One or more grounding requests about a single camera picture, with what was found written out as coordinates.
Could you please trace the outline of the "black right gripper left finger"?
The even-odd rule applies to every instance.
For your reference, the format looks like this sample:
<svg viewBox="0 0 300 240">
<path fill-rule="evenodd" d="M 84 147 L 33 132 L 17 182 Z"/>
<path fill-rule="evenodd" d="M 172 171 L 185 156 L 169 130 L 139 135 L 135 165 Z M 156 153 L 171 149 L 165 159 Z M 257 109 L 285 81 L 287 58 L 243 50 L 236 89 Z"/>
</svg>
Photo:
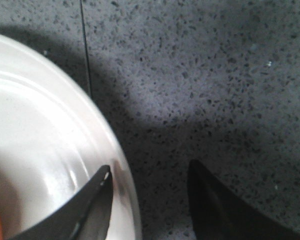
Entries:
<svg viewBox="0 0 300 240">
<path fill-rule="evenodd" d="M 12 240 L 105 240 L 110 227 L 113 176 L 101 166 L 64 205 Z"/>
</svg>

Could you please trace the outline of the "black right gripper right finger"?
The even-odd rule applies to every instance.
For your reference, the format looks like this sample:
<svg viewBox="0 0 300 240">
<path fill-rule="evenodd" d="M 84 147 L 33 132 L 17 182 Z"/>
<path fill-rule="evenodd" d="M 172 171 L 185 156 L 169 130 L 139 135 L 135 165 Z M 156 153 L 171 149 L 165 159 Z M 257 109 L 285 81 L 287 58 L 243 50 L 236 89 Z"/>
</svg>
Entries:
<svg viewBox="0 0 300 240">
<path fill-rule="evenodd" d="M 187 195 L 198 240 L 300 240 L 231 192 L 199 160 L 189 162 Z"/>
</svg>

